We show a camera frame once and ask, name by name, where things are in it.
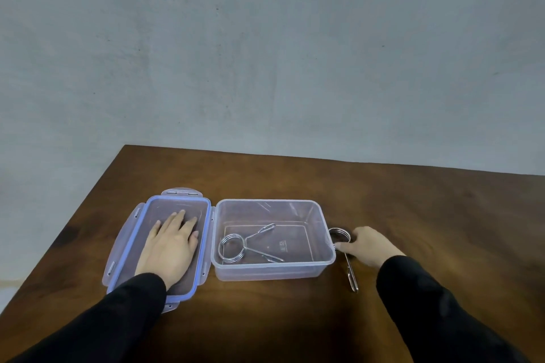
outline container lid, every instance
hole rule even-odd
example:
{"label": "container lid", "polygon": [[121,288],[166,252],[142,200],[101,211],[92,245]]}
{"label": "container lid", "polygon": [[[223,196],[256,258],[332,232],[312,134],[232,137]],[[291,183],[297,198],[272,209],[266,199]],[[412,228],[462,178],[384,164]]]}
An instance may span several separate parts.
{"label": "container lid", "polygon": [[167,303],[178,303],[191,298],[199,284],[208,275],[209,261],[205,264],[205,250],[211,220],[211,203],[201,193],[188,189],[170,189],[139,204],[119,232],[108,259],[102,283],[107,293],[134,276],[140,254],[153,224],[164,222],[173,212],[185,209],[184,220],[197,217],[194,230],[199,231],[199,243],[189,269],[167,292]]}

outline black sleeve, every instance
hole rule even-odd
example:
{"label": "black sleeve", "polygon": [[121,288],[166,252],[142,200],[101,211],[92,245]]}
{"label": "black sleeve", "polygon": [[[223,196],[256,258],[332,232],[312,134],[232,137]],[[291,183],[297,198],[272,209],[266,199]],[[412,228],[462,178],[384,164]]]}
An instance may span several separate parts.
{"label": "black sleeve", "polygon": [[382,265],[377,291],[415,363],[528,362],[410,257]]}
{"label": "black sleeve", "polygon": [[11,362],[118,362],[157,321],[166,287],[155,274],[131,278]]}

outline wooden table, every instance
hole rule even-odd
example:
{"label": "wooden table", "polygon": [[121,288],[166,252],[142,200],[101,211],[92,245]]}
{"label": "wooden table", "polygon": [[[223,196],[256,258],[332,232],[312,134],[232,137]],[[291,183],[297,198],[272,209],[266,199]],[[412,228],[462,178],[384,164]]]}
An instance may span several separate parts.
{"label": "wooden table", "polygon": [[[127,215],[169,187],[225,198],[310,199],[330,227],[370,225],[416,258],[475,317],[545,361],[545,177],[420,166],[125,146],[0,317],[0,361],[105,294],[102,273]],[[161,317],[129,360],[409,362],[353,262],[302,280],[221,282]]]}

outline concrete wall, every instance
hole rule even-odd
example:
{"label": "concrete wall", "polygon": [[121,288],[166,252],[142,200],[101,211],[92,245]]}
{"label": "concrete wall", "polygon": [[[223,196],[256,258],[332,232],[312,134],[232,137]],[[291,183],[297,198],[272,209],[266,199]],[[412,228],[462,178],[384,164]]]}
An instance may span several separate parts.
{"label": "concrete wall", "polygon": [[545,174],[545,0],[0,6],[0,279],[125,143]]}

